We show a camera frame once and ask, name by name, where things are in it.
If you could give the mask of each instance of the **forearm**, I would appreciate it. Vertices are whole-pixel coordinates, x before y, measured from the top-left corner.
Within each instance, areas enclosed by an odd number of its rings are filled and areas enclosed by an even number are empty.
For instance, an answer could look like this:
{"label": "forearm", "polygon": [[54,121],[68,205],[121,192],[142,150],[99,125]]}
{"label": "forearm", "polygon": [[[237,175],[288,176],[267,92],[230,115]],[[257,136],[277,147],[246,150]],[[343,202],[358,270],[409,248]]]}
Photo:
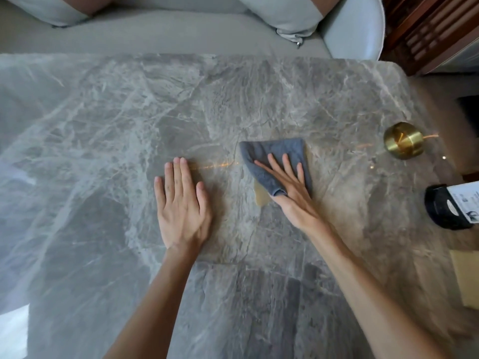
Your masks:
{"label": "forearm", "polygon": [[105,358],[166,358],[181,298],[196,253],[171,247],[140,306]]}
{"label": "forearm", "polygon": [[377,359],[447,357],[327,224],[315,221],[307,230],[336,278]]}

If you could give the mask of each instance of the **person's left arm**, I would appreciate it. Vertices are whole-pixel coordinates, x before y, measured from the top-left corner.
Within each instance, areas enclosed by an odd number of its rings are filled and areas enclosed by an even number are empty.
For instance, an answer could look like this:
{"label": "person's left arm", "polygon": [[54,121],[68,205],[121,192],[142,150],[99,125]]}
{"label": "person's left arm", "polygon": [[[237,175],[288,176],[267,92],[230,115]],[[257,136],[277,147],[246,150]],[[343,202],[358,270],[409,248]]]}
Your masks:
{"label": "person's left arm", "polygon": [[208,238],[211,210],[202,182],[193,185],[188,162],[165,164],[165,189],[155,178],[161,237],[167,248],[157,276],[118,335],[106,359],[166,358],[190,270]]}

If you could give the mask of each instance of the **hand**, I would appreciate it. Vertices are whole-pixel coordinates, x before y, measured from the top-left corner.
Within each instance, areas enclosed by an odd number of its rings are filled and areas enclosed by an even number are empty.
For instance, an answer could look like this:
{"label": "hand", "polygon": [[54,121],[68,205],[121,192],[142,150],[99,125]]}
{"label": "hand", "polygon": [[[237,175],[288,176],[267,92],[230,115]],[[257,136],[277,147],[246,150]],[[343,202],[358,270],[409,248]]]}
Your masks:
{"label": "hand", "polygon": [[286,188],[288,194],[288,196],[278,195],[271,197],[271,199],[281,207],[292,225],[304,231],[312,220],[320,219],[320,215],[314,208],[313,200],[306,190],[303,165],[298,163],[296,167],[298,176],[296,177],[291,168],[288,154],[283,155],[284,170],[281,169],[272,154],[268,154],[268,161],[272,169],[257,160],[254,163],[277,178]]}
{"label": "hand", "polygon": [[208,238],[212,213],[203,182],[193,186],[184,157],[165,164],[165,191],[155,177],[155,196],[161,238],[167,249],[177,247],[199,253]]}

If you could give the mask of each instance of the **gold metal cup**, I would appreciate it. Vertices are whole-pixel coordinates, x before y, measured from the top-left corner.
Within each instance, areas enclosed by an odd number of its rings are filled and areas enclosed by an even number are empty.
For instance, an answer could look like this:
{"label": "gold metal cup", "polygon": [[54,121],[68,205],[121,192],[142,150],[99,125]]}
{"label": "gold metal cup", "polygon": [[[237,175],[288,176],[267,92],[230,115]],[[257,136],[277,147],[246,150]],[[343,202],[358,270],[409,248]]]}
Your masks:
{"label": "gold metal cup", "polygon": [[412,124],[399,122],[384,132],[386,150],[401,160],[422,154],[422,133]]}

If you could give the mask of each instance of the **person's right arm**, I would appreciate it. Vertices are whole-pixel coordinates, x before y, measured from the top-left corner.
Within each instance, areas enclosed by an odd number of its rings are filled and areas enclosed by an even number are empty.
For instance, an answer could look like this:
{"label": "person's right arm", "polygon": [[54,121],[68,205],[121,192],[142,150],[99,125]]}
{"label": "person's right arm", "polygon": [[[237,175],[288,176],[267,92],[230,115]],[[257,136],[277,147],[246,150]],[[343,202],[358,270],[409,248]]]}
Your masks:
{"label": "person's right arm", "polygon": [[284,170],[268,155],[272,167],[255,163],[273,174],[287,190],[288,196],[272,199],[286,217],[311,239],[314,247],[326,261],[339,287],[353,310],[359,325],[377,359],[438,359],[449,356],[431,336],[418,326],[386,293],[320,217],[308,195],[301,163],[295,176],[288,156],[283,155]]}

